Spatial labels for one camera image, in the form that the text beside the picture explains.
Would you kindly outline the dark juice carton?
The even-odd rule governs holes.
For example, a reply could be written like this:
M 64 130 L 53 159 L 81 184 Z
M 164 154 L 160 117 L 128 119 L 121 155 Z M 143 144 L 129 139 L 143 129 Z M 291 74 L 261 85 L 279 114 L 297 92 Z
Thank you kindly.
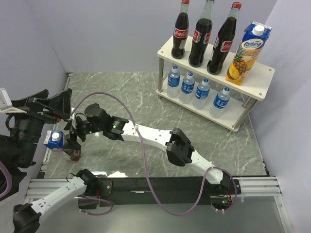
M 69 147 L 69 142 L 63 131 L 47 131 L 43 145 L 53 152 L 58 153 L 66 162 L 78 162 L 81 151 Z

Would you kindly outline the water bottle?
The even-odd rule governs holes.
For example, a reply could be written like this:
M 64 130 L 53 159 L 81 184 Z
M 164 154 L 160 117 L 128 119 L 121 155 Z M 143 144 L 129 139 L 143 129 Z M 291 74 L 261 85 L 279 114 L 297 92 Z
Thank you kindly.
M 180 83 L 180 72 L 178 66 L 174 65 L 168 74 L 168 87 L 167 95 L 170 98 L 176 98 L 178 96 L 178 86 Z
M 191 100 L 191 95 L 194 89 L 195 80 L 192 72 L 188 72 L 184 77 L 181 85 L 181 94 L 179 96 L 179 101 L 182 104 L 188 104 Z
M 213 105 L 209 110 L 209 115 L 212 118 L 219 118 L 222 115 L 224 108 L 227 106 L 229 100 L 230 100 L 230 88 L 225 87 L 223 88 L 223 90 L 219 91 L 218 94 L 216 95 L 213 101 Z
M 206 99 L 209 95 L 210 85 L 209 80 L 204 78 L 201 83 L 198 84 L 194 101 L 192 103 L 195 109 L 202 109 L 205 106 Z

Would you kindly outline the cola bottle shelved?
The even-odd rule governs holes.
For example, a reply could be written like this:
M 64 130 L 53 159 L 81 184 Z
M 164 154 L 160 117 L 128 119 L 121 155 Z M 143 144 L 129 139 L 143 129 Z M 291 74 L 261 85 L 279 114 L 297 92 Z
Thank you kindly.
M 230 13 L 221 26 L 215 39 L 210 60 L 207 64 L 209 74 L 217 75 L 221 72 L 223 63 L 231 49 L 235 32 L 237 18 L 242 4 L 238 1 L 232 3 Z
M 209 43 L 212 30 L 212 11 L 214 0 L 207 0 L 203 12 L 196 23 L 192 38 L 192 47 L 189 55 L 189 64 L 192 67 L 200 67 Z
M 179 15 L 176 19 L 173 32 L 173 47 L 171 55 L 175 59 L 181 59 L 185 54 L 185 43 L 189 33 L 189 0 L 182 0 Z

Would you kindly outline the blue juice carton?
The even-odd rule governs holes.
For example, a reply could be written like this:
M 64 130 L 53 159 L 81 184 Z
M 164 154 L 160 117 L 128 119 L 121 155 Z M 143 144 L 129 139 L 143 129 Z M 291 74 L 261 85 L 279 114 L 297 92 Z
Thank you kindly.
M 233 84 L 242 85 L 253 67 L 272 27 L 253 21 L 244 30 L 241 43 L 227 70 L 225 79 Z

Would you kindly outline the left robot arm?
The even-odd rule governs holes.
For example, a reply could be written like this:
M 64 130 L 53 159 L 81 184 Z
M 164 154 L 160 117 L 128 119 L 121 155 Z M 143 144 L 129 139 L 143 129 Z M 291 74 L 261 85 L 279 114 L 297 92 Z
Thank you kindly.
M 77 173 L 71 181 L 33 203 L 15 205 L 19 184 L 27 176 L 21 169 L 35 165 L 37 144 L 45 124 L 70 120 L 72 90 L 53 97 L 44 89 L 20 100 L 10 100 L 0 90 L 0 110 L 8 115 L 5 126 L 9 136 L 0 137 L 0 231 L 34 233 L 43 220 L 63 204 L 79 195 L 92 195 L 97 178 L 89 170 Z

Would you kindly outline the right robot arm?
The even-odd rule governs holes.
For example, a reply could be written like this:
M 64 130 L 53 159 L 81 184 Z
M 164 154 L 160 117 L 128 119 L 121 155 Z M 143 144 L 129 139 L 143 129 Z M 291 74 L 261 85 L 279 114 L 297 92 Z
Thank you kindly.
M 200 155 L 180 128 L 170 131 L 136 125 L 125 118 L 110 116 L 96 103 L 89 105 L 84 115 L 85 120 L 73 116 L 65 126 L 69 134 L 66 136 L 63 149 L 67 153 L 79 154 L 81 145 L 78 139 L 85 141 L 88 134 L 102 132 L 103 136 L 111 140 L 143 142 L 161 149 L 166 152 L 171 164 L 188 166 L 199 174 L 205 175 L 206 180 L 217 193 L 223 194 L 236 187 L 234 180 L 228 174 Z

